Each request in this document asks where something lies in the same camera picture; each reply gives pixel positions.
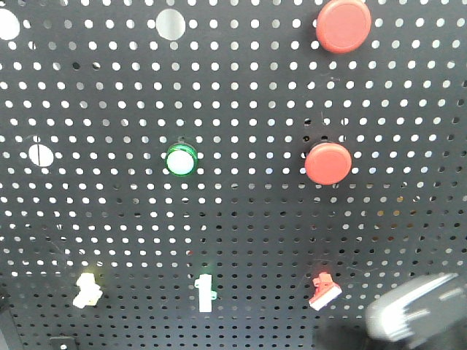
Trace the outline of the black white robot gripper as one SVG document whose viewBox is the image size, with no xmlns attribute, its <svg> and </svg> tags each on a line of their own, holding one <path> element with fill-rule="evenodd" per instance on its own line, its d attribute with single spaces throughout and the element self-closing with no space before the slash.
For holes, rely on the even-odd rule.
<svg viewBox="0 0 467 350">
<path fill-rule="evenodd" d="M 414 349 L 466 320 L 466 277 L 419 276 L 381 295 L 366 308 L 370 338 Z"/>
</svg>

